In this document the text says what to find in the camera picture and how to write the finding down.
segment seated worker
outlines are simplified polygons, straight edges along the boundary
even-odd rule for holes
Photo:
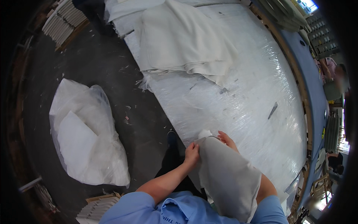
[[[328,157],[328,168],[332,169],[334,173],[338,173],[339,175],[343,174],[344,167],[343,163],[343,155],[341,153],[327,153]]]
[[[349,87],[349,78],[344,64],[336,64],[332,58],[319,60],[318,66],[324,80],[324,93],[328,101],[339,99]]]
[[[218,137],[238,152],[224,132]],[[125,194],[102,217],[100,224],[240,224],[235,218],[220,216],[188,177],[199,161],[199,146],[191,143],[185,158],[179,156],[176,134],[167,134],[168,149],[154,179],[135,192]],[[251,223],[288,224],[271,181],[262,174],[256,197],[257,209]]]

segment black pants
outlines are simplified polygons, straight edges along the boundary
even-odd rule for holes
[[[180,159],[179,151],[177,149],[168,148],[161,162],[161,169],[158,171],[155,177],[162,176],[169,171],[174,170],[179,165],[181,165],[183,161],[183,159]],[[190,191],[194,196],[198,196],[203,198],[204,200],[208,200],[206,194],[202,194],[196,189],[189,176],[186,176],[173,192],[179,191]]]
[[[74,6],[83,12],[91,24],[101,35],[111,36],[114,30],[111,25],[105,25],[105,3],[104,0],[85,0],[79,4],[73,1]]]

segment person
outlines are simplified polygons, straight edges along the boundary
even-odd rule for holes
[[[347,91],[349,80],[344,64],[337,64],[332,58],[327,57],[320,59],[318,66],[325,84],[333,81],[340,93]]]
[[[76,9],[81,10],[89,22],[101,34],[113,36],[115,31],[112,25],[105,24],[105,2],[104,0],[72,0]]]
[[[234,141],[219,131],[221,141],[238,152]],[[100,224],[240,224],[220,216],[188,177],[199,161],[199,146],[191,143],[180,157],[176,134],[167,134],[168,149],[154,179],[135,192],[125,194],[102,216]],[[262,174],[256,197],[257,209],[251,223],[288,224],[271,181]]]
[[[343,155],[341,153],[327,153],[327,157],[328,167],[332,169],[334,173],[342,175],[344,171],[344,166],[342,165]]]

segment dark floor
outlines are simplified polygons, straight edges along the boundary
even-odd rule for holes
[[[42,176],[65,221],[77,223],[75,216],[87,204],[86,198],[103,192],[135,191],[155,176],[166,150],[166,134],[172,126],[155,96],[148,91],[143,93],[135,85],[142,74],[121,39],[100,36],[88,25],[63,52],[54,52],[55,43],[43,34],[34,48],[23,111],[26,147],[35,171]],[[127,151],[129,189],[81,184],[62,168],[48,116],[62,78],[87,86],[98,84],[107,94],[116,130]],[[131,125],[123,122],[126,115]]]

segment light blue shirt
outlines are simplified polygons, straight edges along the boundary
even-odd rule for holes
[[[171,193],[158,205],[144,192],[121,197],[102,217],[100,224],[240,224],[237,219],[220,216],[210,204],[189,191]],[[288,224],[277,196],[263,199],[252,224]]]

